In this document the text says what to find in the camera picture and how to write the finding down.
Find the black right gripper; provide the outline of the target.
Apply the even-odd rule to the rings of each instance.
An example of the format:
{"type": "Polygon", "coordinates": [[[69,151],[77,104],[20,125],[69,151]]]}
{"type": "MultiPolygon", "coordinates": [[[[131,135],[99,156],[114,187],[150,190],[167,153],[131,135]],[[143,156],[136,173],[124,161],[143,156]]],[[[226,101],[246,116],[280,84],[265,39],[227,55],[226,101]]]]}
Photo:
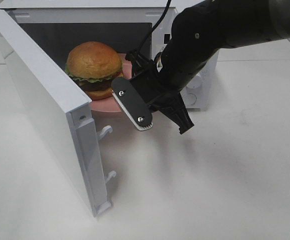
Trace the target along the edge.
{"type": "Polygon", "coordinates": [[[182,135],[194,126],[178,90],[160,83],[153,68],[146,68],[130,79],[151,113],[160,111],[178,126],[182,135]]]}

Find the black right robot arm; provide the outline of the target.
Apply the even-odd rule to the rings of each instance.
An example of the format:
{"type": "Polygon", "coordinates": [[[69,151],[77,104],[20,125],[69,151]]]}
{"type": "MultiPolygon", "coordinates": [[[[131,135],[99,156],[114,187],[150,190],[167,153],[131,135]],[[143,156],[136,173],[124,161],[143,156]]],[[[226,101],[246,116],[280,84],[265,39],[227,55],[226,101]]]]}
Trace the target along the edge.
{"type": "Polygon", "coordinates": [[[141,131],[159,111],[185,133],[193,127],[181,90],[219,49],[235,49],[290,38],[290,0],[205,0],[185,8],[171,39],[146,69],[131,79],[147,110],[132,115],[141,131]]]}

